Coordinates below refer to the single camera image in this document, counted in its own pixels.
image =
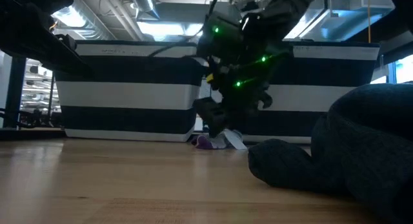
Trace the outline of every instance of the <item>white and black striped basket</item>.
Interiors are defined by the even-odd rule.
[[[194,130],[201,64],[196,45],[146,56],[168,43],[78,41],[76,52],[94,69],[85,79],[56,73],[69,137],[186,141]]]
[[[294,58],[275,73],[272,106],[239,128],[245,141],[310,143],[318,118],[347,92],[371,82],[379,44],[294,43]]]

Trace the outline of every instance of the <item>wooden table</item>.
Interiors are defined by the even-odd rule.
[[[0,223],[378,223],[350,198],[271,188],[247,152],[184,143],[0,142]]]

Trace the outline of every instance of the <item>black cable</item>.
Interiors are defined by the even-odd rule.
[[[193,39],[194,37],[196,37],[199,33],[201,33],[203,31],[205,23],[208,21],[209,16],[211,16],[212,12],[214,11],[214,8],[215,8],[215,5],[216,5],[217,2],[218,2],[218,0],[212,0],[211,5],[209,6],[208,15],[205,17],[204,25],[201,27],[201,29],[196,34],[194,34],[193,36],[190,36],[186,39],[183,39],[181,41],[178,41],[176,43],[172,43],[169,46],[164,46],[162,48],[159,48],[159,49],[155,50],[154,52],[152,52],[151,54],[149,54],[148,57],[154,57],[157,54],[164,52],[165,50],[169,50],[171,48],[174,48],[175,46],[179,46],[181,43],[186,43],[187,41],[189,41],[189,40]]]

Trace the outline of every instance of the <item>dark gray fabric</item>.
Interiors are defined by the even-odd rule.
[[[337,100],[316,124],[310,157],[270,140],[249,149],[269,185],[351,193],[392,223],[413,223],[413,85],[365,85]]]

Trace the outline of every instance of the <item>black stripe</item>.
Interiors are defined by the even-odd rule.
[[[79,45],[127,45],[127,46],[168,46],[177,44],[176,46],[197,47],[195,43],[175,43],[164,41],[123,41],[123,40],[76,40]],[[379,48],[379,43],[355,43],[355,42],[311,42],[311,41],[291,41],[292,46],[340,46],[340,47],[370,47]]]
[[[310,137],[324,112],[260,111],[236,127],[242,134],[253,136]]]
[[[280,62],[271,85],[358,87],[371,82],[375,61],[293,58]]]
[[[171,57],[83,56],[94,71],[93,77],[61,72],[57,81],[156,83],[201,86],[204,67],[195,59]]]
[[[118,130],[186,134],[196,120],[195,110],[150,110],[62,106],[64,126],[76,130]]]

